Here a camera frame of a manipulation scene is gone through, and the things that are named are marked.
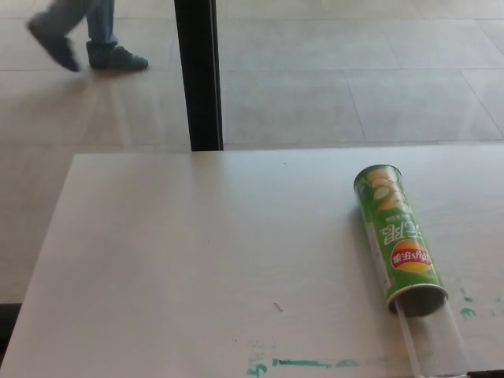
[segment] person's leg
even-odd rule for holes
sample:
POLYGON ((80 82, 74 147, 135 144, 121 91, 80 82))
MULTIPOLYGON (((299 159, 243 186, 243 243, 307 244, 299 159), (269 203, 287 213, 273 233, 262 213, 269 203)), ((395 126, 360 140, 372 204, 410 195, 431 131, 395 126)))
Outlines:
POLYGON ((99 0, 87 14, 90 41, 87 43, 89 64, 93 69, 121 69, 139 71, 149 65, 146 59, 137 57, 117 46, 113 34, 114 0, 99 0))
POLYGON ((37 13, 28 22, 28 30, 47 53, 60 65, 71 71, 79 71, 68 33, 99 0, 53 0, 49 8, 37 13))

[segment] tile floor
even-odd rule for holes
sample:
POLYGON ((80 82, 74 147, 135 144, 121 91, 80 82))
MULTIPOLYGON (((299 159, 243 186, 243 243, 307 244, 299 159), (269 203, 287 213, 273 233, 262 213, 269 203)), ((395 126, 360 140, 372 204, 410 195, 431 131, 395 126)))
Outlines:
MULTIPOLYGON (((0 302, 20 302, 74 153, 188 151, 172 0, 116 0, 130 76, 73 75, 0 1, 0 302)), ((504 0, 217 0, 228 149, 504 139, 504 0)), ((85 24, 72 36, 85 61, 85 24)))

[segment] green chip can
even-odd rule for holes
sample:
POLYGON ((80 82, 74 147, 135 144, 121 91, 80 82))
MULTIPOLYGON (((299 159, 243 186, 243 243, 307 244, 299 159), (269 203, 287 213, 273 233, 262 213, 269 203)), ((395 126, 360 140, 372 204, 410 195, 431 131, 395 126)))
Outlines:
POLYGON ((435 312, 448 297, 402 185, 391 165, 374 165, 355 181, 362 216, 387 308, 407 317, 435 312))

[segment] clear plastic tube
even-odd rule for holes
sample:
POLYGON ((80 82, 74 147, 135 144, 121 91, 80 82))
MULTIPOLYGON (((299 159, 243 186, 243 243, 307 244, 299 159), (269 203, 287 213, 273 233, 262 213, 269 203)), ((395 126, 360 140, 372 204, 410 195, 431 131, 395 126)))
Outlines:
POLYGON ((442 307, 426 317, 406 317, 400 301, 396 301, 396 308, 415 378, 459 377, 471 370, 446 299, 442 307))

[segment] can bottom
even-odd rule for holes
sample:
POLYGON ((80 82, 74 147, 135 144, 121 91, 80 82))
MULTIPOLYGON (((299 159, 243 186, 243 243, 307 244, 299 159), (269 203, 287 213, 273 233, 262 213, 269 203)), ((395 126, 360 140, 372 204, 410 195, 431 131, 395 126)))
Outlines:
POLYGON ((397 315, 399 301, 407 317, 426 317, 443 306, 447 292, 440 286, 420 284, 404 287, 389 298, 388 309, 397 315))

